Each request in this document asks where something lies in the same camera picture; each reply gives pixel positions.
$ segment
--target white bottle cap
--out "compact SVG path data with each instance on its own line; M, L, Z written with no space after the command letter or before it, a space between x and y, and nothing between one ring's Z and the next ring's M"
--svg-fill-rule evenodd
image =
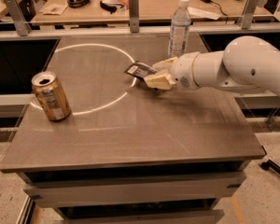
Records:
M179 0L178 5L180 7L188 7L189 6L189 0Z

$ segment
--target soda can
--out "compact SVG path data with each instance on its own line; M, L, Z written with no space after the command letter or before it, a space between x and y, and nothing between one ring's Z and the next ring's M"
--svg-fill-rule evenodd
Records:
M65 119L71 112L62 83L55 73L45 71L32 78L32 90L49 120Z

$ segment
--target white robotic arm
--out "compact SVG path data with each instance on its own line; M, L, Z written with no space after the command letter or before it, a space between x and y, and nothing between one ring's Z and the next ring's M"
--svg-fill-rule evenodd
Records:
M254 36L236 38L224 51L188 53L156 63L154 68L161 72L145 78L151 88L214 87L239 93L268 90L280 97L280 51ZM164 74L167 86L160 78Z

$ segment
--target plastic water bottle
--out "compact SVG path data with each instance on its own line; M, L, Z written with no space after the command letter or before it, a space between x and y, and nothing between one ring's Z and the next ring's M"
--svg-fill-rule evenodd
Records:
M179 57L185 53L191 24L188 6L189 0L179 0L178 9L172 17L168 57Z

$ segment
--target floor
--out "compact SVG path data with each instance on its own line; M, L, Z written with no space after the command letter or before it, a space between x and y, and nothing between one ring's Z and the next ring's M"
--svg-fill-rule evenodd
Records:
M280 175L259 167L268 159L280 165L280 132L270 133L260 127L256 136L268 154L262 161L250 162L245 169L244 184L231 198L224 198L217 204L215 209L225 212L218 224L280 224ZM11 145L0 142L0 162ZM26 200L23 185L16 175L0 172L0 224L18 223ZM31 224L60 223L61 220L53 210L36 207Z

